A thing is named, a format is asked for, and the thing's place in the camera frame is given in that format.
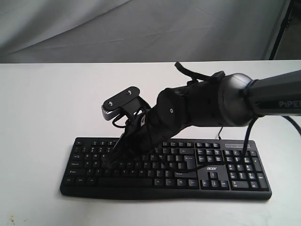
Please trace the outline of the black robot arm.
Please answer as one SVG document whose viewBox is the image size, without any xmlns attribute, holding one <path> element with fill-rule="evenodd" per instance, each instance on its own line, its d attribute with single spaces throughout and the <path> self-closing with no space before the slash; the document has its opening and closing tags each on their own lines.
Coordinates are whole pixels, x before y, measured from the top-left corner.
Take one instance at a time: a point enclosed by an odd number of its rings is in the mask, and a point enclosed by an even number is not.
<svg viewBox="0 0 301 226">
<path fill-rule="evenodd" d="M 161 91 L 154 106 L 131 86 L 104 101 L 103 116 L 115 123 L 126 116 L 124 132 L 103 157 L 108 167 L 152 151 L 183 129 L 253 126 L 264 116 L 301 114 L 301 72 L 253 80 L 245 74 L 212 76 L 183 70 L 185 86 Z"/>
</svg>

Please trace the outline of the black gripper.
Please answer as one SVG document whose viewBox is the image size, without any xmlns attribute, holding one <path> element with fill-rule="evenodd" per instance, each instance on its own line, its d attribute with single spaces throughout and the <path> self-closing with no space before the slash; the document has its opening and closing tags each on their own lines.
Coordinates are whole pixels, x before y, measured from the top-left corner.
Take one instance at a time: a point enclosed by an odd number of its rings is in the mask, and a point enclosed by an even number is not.
<svg viewBox="0 0 301 226">
<path fill-rule="evenodd" d="M 147 110 L 125 129 L 111 153 L 102 154 L 102 168 L 112 169 L 120 162 L 132 161 L 154 149 L 168 135 L 169 128 L 159 119 L 157 111 Z"/>
</svg>

